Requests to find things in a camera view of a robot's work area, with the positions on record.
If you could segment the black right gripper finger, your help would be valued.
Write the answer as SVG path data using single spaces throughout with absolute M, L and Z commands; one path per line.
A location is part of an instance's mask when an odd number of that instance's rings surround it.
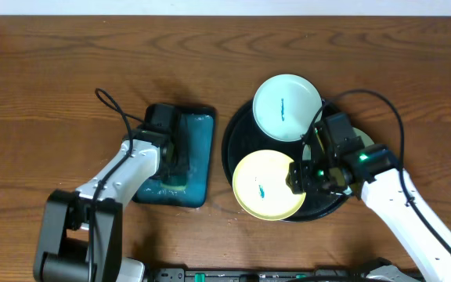
M 307 174 L 308 174 L 307 161 L 291 162 L 289 164 L 288 175 L 290 177 L 305 177 Z
M 290 179 L 286 180 L 287 186 L 291 189 L 293 194 L 305 193 L 305 181 L 303 179 Z

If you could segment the pale green plate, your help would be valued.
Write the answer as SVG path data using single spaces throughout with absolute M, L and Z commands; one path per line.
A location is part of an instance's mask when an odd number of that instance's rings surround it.
M 364 146 L 374 145 L 374 141 L 361 129 L 353 128 L 353 132 L 362 139 Z M 318 148 L 318 145 L 319 144 L 317 140 L 312 144 L 306 144 L 303 147 L 302 160 L 316 160 L 317 158 L 321 157 L 321 155 L 323 155 L 323 152 Z

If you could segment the green yellow sponge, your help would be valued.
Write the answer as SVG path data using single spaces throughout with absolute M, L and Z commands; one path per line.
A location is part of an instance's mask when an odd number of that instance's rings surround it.
M 186 175 L 167 175 L 161 180 L 161 187 L 166 190 L 184 191 L 187 188 Z

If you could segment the yellow plate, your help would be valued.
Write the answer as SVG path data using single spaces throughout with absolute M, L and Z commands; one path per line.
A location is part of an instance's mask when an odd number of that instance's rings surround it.
M 257 150 L 244 157 L 233 173 L 232 187 L 242 209 L 266 221 L 287 219 L 303 205 L 306 194 L 287 185 L 294 160 L 276 150 Z

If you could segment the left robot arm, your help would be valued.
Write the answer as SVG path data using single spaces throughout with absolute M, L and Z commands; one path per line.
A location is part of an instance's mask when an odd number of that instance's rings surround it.
M 185 175 L 185 129 L 137 128 L 92 179 L 55 190 L 46 203 L 34 259 L 36 281 L 141 281 L 144 265 L 122 256 L 123 213 L 151 178 Z

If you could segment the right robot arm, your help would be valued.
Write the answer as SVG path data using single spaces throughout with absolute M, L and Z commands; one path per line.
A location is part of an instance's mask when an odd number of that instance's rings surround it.
M 292 162 L 287 185 L 294 193 L 352 195 L 393 232 L 426 281 L 451 281 L 451 231 L 429 207 L 398 158 L 382 144 L 336 158 Z

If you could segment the black rectangular water tray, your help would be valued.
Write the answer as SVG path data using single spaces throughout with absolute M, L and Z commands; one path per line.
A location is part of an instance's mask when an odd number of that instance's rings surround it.
M 157 174 L 146 180 L 133 196 L 132 200 L 135 203 L 199 208 L 206 200 L 211 150 L 215 133 L 215 109 L 203 105 L 175 107 L 181 113 L 177 130 L 185 128 L 189 133 L 187 188 L 179 192 L 163 189 L 158 170 Z M 145 127 L 145 117 L 144 123 L 138 127 L 138 130 L 140 136 L 145 132 L 157 132 Z M 172 132 L 157 133 L 163 133 L 167 137 L 172 134 Z

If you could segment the round black tray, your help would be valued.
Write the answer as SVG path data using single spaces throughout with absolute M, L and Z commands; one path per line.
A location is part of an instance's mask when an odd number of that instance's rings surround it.
M 256 124 L 252 101 L 245 103 L 231 118 L 222 139 L 222 167 L 229 183 L 239 162 L 257 150 L 276 150 L 295 161 L 311 158 L 311 148 L 302 141 L 282 142 L 267 136 Z M 308 222 L 335 212 L 347 201 L 346 196 L 317 194 L 307 197 L 287 222 Z

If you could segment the white plate with blue stain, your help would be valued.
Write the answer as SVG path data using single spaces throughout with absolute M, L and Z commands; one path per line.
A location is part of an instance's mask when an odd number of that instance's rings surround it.
M 308 131 L 323 105 L 315 86 L 295 74 L 279 74 L 264 81 L 256 91 L 252 112 L 257 126 L 270 138 L 296 142 Z

